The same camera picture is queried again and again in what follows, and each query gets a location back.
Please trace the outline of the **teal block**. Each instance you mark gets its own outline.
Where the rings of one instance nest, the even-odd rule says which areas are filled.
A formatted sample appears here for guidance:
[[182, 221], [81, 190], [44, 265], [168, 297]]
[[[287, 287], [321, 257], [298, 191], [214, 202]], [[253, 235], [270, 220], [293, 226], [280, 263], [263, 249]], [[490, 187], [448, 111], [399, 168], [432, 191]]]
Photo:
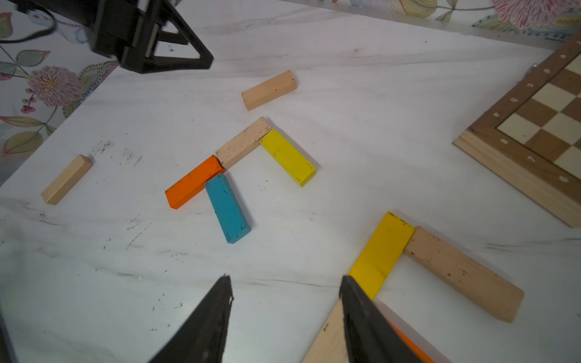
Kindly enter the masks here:
[[251, 227], [228, 179], [219, 173], [204, 186], [226, 241], [229, 244], [237, 243], [251, 231]]

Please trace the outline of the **natural wood block top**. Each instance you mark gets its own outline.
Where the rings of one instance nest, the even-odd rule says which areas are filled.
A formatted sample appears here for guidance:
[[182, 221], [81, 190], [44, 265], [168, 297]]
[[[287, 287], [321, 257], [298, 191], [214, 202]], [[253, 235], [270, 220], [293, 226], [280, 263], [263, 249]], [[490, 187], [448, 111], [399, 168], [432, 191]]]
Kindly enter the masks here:
[[493, 317], [515, 320], [524, 291], [427, 229], [415, 229], [404, 254]]

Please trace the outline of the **yellow block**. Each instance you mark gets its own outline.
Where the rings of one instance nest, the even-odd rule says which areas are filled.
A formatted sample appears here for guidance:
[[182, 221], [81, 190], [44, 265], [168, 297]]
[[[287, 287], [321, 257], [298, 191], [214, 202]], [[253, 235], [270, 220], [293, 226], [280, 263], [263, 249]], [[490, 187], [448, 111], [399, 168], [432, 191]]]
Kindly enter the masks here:
[[393, 213], [387, 213], [359, 255], [349, 276], [373, 301], [392, 271], [415, 228]]
[[300, 187], [316, 175], [314, 165], [276, 129], [262, 137], [260, 144]]

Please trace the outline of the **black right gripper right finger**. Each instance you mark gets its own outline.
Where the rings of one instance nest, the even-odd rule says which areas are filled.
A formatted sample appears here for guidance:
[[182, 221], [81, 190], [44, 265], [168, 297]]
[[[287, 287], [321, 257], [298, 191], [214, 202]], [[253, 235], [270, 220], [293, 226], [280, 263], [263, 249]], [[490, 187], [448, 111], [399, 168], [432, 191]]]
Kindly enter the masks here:
[[344, 335], [350, 362], [421, 361], [353, 277], [343, 276], [339, 297], [343, 304]]

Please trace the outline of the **wooden chessboard box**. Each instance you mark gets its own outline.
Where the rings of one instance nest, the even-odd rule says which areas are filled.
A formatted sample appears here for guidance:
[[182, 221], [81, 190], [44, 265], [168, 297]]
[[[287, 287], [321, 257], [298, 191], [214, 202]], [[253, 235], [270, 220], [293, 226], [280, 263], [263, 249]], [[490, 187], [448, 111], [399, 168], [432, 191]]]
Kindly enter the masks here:
[[580, 226], [580, 35], [575, 34], [454, 142], [571, 228]]

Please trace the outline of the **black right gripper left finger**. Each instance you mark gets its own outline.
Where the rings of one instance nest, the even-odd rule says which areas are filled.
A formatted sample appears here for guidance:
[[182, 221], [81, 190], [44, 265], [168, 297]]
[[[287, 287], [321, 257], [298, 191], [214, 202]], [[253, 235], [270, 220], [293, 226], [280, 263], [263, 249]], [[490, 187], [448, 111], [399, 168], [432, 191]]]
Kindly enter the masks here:
[[152, 362], [221, 362], [234, 296], [231, 278], [220, 277]]

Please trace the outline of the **orange block diagonal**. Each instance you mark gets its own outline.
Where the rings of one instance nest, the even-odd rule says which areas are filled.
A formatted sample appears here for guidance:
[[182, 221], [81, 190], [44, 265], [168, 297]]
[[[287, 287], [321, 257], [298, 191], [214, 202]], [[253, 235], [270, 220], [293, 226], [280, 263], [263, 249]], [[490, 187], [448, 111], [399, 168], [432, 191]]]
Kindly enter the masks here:
[[211, 156], [165, 191], [169, 206], [177, 210], [204, 189], [205, 184], [225, 169]]

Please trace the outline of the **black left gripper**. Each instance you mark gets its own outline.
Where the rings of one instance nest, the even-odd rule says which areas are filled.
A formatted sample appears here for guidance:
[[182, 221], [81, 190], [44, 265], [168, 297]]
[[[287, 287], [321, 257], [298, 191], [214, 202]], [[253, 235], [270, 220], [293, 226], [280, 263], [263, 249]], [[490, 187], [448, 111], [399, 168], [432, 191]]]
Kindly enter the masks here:
[[[19, 1], [18, 10], [57, 14], [85, 28], [95, 53], [114, 56], [120, 66], [139, 74], [208, 70], [214, 57], [170, 1]], [[156, 56], [161, 42], [191, 45], [198, 58]]]

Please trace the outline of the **orange block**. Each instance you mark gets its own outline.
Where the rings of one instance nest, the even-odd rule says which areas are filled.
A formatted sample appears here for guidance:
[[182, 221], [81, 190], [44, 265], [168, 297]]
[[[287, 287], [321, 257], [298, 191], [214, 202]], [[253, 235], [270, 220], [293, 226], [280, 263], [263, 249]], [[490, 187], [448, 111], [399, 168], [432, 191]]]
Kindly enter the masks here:
[[425, 354], [420, 348], [418, 348], [405, 334], [403, 334], [394, 324], [388, 322], [388, 324], [394, 329], [395, 333], [399, 336], [402, 342], [413, 352], [413, 354], [423, 363], [434, 363], [434, 361]]

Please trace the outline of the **natural wood block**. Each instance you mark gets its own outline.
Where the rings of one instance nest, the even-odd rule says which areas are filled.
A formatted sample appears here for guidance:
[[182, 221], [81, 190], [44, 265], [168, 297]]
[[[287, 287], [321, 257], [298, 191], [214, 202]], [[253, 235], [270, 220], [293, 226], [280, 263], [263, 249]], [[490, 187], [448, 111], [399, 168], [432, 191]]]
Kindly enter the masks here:
[[256, 149], [260, 140], [272, 130], [269, 122], [261, 117], [216, 151], [216, 157], [224, 169], [232, 168], [242, 158]]
[[56, 205], [92, 168], [92, 161], [81, 154], [51, 182], [42, 192], [42, 199], [46, 204]]
[[248, 111], [273, 101], [297, 89], [297, 82], [290, 70], [272, 77], [257, 86], [241, 93], [243, 103]]
[[427, 229], [415, 229], [404, 254], [493, 317], [515, 320], [524, 291]]
[[347, 361], [343, 304], [338, 299], [301, 362], [346, 363]]

